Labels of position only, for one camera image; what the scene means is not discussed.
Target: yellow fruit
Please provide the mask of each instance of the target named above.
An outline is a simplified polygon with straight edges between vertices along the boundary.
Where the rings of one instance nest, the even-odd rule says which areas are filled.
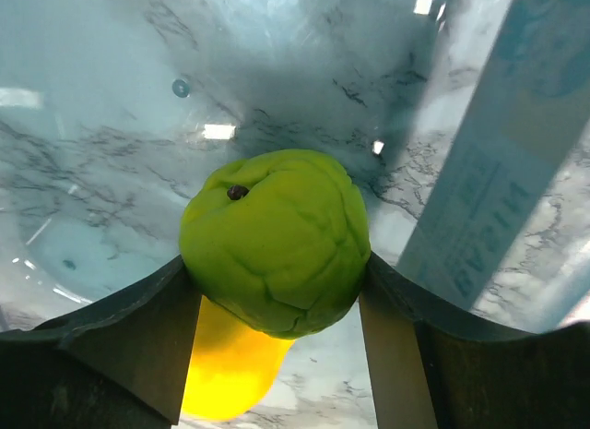
[[[212,173],[183,214],[179,244],[209,300],[282,339],[342,318],[371,253],[359,189],[336,160],[303,149]]]
[[[293,342],[252,330],[203,297],[183,413],[223,421],[248,411],[272,386]]]

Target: dark brown stem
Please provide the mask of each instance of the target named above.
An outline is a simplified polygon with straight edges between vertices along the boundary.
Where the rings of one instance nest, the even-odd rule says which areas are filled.
[[[250,190],[246,186],[234,185],[228,189],[228,197],[230,200],[239,200],[242,197],[246,197]]]

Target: green tomato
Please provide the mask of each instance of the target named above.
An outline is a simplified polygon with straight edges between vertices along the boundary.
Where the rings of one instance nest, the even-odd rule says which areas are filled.
[[[255,330],[296,339],[347,313],[371,245],[345,169],[286,149],[213,172],[183,214],[180,250],[209,300]]]

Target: marble surface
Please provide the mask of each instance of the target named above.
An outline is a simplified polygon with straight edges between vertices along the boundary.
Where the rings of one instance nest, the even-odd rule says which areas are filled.
[[[434,0],[421,15],[416,0],[0,0],[0,326],[30,328],[151,273],[177,254],[183,207],[210,172],[280,148],[347,167],[372,247],[394,265],[509,1]],[[235,136],[211,138],[220,125]],[[535,295],[585,265],[589,142],[478,314],[526,327]],[[298,341],[251,412],[180,427],[376,427],[358,307]]]

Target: green fruit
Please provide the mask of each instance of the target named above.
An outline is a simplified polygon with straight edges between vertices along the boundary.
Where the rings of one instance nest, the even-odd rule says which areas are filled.
[[[255,330],[296,339],[346,314],[371,245],[345,169],[287,149],[213,172],[183,214],[180,250],[207,298]]]

